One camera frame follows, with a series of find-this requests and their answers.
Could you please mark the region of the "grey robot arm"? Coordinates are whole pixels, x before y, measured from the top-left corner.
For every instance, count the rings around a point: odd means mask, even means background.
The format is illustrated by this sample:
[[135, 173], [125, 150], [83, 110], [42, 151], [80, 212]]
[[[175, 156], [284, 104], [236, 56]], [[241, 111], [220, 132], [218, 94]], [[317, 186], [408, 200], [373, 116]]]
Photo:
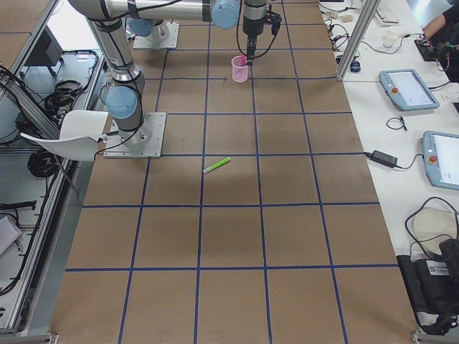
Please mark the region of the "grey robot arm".
[[130, 30], [138, 37], [158, 43], [169, 38], [169, 28], [163, 19], [129, 19]]
[[128, 38], [134, 35], [136, 49], [176, 47], [180, 21], [213, 23], [220, 29], [236, 27], [247, 37], [240, 54], [250, 66], [257, 54], [257, 38], [266, 26], [273, 36], [282, 18], [266, 1], [71, 1], [94, 31], [96, 40], [111, 67], [116, 85], [138, 87], [143, 76], [133, 61]]

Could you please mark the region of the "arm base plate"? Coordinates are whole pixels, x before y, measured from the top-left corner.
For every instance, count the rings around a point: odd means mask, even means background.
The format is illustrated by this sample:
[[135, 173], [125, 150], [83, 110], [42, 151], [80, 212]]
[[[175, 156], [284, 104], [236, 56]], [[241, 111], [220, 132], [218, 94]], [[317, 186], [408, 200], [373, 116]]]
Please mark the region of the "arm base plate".
[[133, 48], [135, 50], [175, 49], [178, 43], [179, 23], [163, 21], [159, 25], [145, 22], [136, 28], [131, 27], [135, 34]]
[[119, 130], [112, 120], [110, 130], [118, 131], [106, 143], [103, 155], [106, 158], [160, 158], [164, 141], [166, 113], [144, 113], [143, 125], [136, 134]]

